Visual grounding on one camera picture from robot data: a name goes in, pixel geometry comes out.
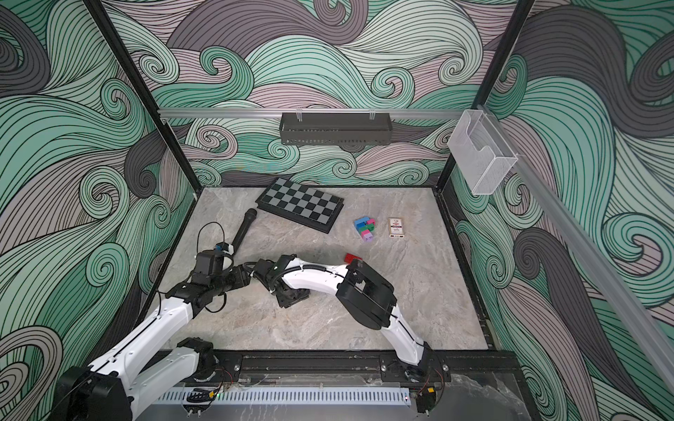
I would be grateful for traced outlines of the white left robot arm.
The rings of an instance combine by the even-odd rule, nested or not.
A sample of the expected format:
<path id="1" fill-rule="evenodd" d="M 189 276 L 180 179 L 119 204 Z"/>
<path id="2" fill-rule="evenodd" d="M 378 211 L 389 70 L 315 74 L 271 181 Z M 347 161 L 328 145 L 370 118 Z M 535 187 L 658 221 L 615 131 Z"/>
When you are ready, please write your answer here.
<path id="1" fill-rule="evenodd" d="M 157 363 L 161 346 L 216 296 L 243 288 L 249 273 L 237 266 L 201 283 L 181 282 L 158 308 L 117 345 L 84 367 L 68 369 L 57 381 L 47 420 L 135 420 L 184 379 L 208 382 L 226 373 L 212 343 L 188 338 Z"/>

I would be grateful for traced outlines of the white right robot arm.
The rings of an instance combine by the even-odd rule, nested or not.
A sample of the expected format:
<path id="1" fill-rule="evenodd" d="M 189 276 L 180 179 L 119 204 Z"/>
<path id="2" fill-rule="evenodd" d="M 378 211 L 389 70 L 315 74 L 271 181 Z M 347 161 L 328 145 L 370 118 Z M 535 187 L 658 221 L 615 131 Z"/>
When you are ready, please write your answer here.
<path id="1" fill-rule="evenodd" d="M 428 379 L 428 343 L 405 320 L 393 285 L 364 261 L 325 266 L 284 254 L 277 261 L 258 261 L 251 276 L 277 298 L 282 308 L 309 298 L 313 292 L 333 296 L 356 322 L 384 335 L 410 382 Z"/>

